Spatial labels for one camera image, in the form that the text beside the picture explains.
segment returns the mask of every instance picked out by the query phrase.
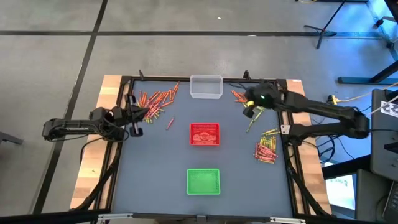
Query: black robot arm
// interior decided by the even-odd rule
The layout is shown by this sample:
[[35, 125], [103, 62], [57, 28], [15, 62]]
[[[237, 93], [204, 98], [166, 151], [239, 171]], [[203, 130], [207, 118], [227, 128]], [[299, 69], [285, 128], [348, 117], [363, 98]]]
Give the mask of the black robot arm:
[[301, 145], [307, 137], [345, 135], [350, 138], [363, 139], [369, 134], [369, 119], [354, 107], [330, 105], [309, 100], [305, 96], [292, 91], [276, 90], [266, 82], [248, 88], [245, 96], [248, 99], [248, 107], [245, 108], [243, 113], [249, 118], [252, 118], [253, 109], [256, 106], [262, 106], [276, 111], [307, 112], [340, 121], [339, 123], [311, 126], [302, 124], [282, 125], [282, 134], [287, 134], [289, 142], [295, 145]]
[[47, 141], [53, 141], [66, 135], [99, 134], [107, 141], [122, 141], [126, 131], [120, 127], [130, 123], [133, 124], [130, 135], [142, 136], [142, 129], [137, 127], [137, 123], [144, 119], [149, 109], [136, 106], [133, 95], [126, 95], [125, 99], [125, 109], [119, 106], [111, 110], [96, 108], [87, 120], [51, 119], [44, 124], [42, 136]]

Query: yellow cable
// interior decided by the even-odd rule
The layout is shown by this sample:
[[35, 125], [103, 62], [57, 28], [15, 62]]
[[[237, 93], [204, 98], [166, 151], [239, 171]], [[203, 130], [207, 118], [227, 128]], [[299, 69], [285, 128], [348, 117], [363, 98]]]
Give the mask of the yellow cable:
[[317, 0], [312, 0], [312, 1], [298, 0], [298, 1], [301, 2], [301, 3], [314, 3], [314, 2], [316, 2]]
[[[390, 85], [390, 86], [387, 86], [387, 87], [385, 87], [385, 88], [383, 88], [383, 89], [381, 89], [381, 90], [386, 90], [386, 89], [391, 88], [391, 87], [393, 87], [393, 86], [395, 86], [395, 85], [398, 85], [398, 82], [397, 82], [397, 83], [394, 83], [394, 84], [392, 84], [392, 85]], [[361, 96], [355, 96], [354, 98], [351, 98], [351, 99], [348, 99], [348, 100], [339, 100], [339, 99], [336, 98], [336, 102], [337, 102], [337, 103], [339, 103], [339, 102], [349, 102], [349, 101], [351, 101], [351, 100], [356, 100], [356, 99], [362, 98], [362, 97], [364, 97], [364, 96], [368, 96], [368, 95], [371, 94], [371, 93], [372, 93], [372, 92], [370, 91], [369, 93], [363, 94], [363, 95], [361, 95]]]

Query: tripod leg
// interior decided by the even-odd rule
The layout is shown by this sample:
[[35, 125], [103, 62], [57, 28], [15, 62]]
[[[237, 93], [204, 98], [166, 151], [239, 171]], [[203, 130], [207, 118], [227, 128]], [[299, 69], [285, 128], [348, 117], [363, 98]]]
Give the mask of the tripod leg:
[[340, 6], [339, 6], [338, 9], [336, 10], [336, 12], [332, 15], [332, 17], [329, 19], [329, 21], [328, 21], [328, 23], [326, 24], [326, 26], [323, 28], [324, 30], [326, 30], [326, 28], [328, 27], [328, 25], [330, 24], [330, 22], [331, 22], [331, 21], [333, 20], [333, 18], [336, 16], [337, 12], [340, 11], [341, 7], [343, 7], [343, 5], [344, 5], [344, 3], [345, 3], [346, 1], [347, 1], [347, 0], [344, 0], [344, 1], [340, 4]]
[[313, 26], [310, 26], [310, 25], [304, 25], [304, 27], [308, 27], [308, 28], [311, 28], [311, 29], [323, 31], [323, 29], [321, 29], [321, 28], [313, 27]]
[[319, 35], [319, 40], [318, 40], [318, 44], [317, 44], [317, 49], [319, 49], [321, 47], [321, 43], [322, 43], [322, 38], [323, 38], [323, 34], [325, 33], [325, 31], [321, 31], [320, 35]]

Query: clear plastic bin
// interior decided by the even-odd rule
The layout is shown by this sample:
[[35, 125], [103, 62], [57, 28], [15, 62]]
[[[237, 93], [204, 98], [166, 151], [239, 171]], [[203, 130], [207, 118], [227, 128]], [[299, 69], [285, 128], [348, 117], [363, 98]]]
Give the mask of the clear plastic bin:
[[192, 98], [219, 99], [223, 95], [223, 77], [221, 75], [191, 75], [189, 92]]

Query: table leg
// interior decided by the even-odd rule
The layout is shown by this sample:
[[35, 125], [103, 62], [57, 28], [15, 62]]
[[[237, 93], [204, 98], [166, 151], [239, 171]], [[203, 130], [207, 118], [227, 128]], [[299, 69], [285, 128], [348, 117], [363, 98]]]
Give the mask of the table leg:
[[398, 71], [398, 61], [394, 62], [383, 71], [379, 72], [372, 78], [363, 77], [338, 77], [340, 84], [372, 84], [372, 85], [392, 85], [398, 82], [398, 78], [387, 78], [394, 72]]
[[[344, 5], [344, 3], [345, 3], [346, 1], [347, 1], [347, 0], [342, 0], [340, 6], [339, 6], [338, 9], [335, 11], [335, 13], [332, 15], [332, 17], [329, 19], [329, 21], [326, 23], [326, 25], [324, 26], [324, 28], [321, 29], [321, 28], [314, 27], [314, 26], [304, 25], [304, 27], [308, 27], [308, 28], [311, 28], [311, 29], [315, 29], [317, 32], [318, 32], [318, 30], [321, 31], [320, 33], [318, 32], [318, 33], [319, 33], [319, 39], [318, 39], [317, 49], [319, 49], [319, 48], [321, 47], [323, 35], [325, 34], [325, 32], [330, 32], [330, 31], [327, 31], [326, 28], [328, 28], [329, 24], [330, 24], [331, 21], [335, 18], [335, 16], [336, 16], [337, 13], [340, 11], [340, 9], [343, 7], [343, 5]], [[337, 34], [336, 32], [331, 32], [331, 33], [332, 33], [331, 37], [333, 37], [334, 35]]]

